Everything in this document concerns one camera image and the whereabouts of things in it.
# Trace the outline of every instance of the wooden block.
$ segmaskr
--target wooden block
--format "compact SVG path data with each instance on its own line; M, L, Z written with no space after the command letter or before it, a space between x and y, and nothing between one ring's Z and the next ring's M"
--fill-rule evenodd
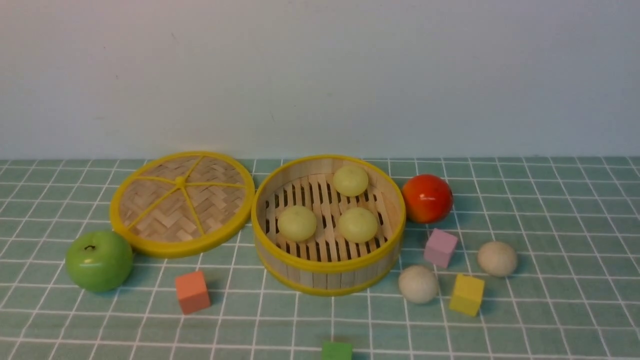
M484 280L458 274L449 309L469 316L476 316L480 310L484 293Z
M211 306L207 284L202 271L191 272L175 278L175 292L185 315Z
M457 245L457 237L434 229L424 247L424 259L441 268L448 268Z
M353 345L327 341L322 346L322 360L351 360Z

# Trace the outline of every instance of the white wall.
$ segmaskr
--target white wall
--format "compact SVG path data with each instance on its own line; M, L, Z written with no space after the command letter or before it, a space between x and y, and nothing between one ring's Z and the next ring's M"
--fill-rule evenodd
M0 158L640 154L640 0L2 0Z

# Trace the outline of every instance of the wooden ball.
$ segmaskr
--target wooden ball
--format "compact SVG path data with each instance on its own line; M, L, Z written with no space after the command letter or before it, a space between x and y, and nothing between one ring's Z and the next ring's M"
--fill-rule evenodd
M404 269L398 278L400 293L414 304L425 304L438 295L438 278L424 265Z
M518 254L506 243L489 241L478 251L477 262L487 274L505 277L513 274L518 267Z

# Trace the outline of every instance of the bamboo steamer lid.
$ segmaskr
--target bamboo steamer lid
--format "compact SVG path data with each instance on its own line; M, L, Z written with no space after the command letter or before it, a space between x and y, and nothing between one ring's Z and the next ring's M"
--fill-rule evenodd
M131 174L111 201L113 230L155 258L183 258L235 235L251 213L255 185L224 154L181 152Z

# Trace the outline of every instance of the red fruit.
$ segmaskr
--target red fruit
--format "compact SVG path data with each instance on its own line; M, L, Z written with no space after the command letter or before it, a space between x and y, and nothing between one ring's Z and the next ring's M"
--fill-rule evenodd
M418 224L432 224L443 220L453 207L453 193L449 184L431 174L409 179L402 187L402 195L409 220Z

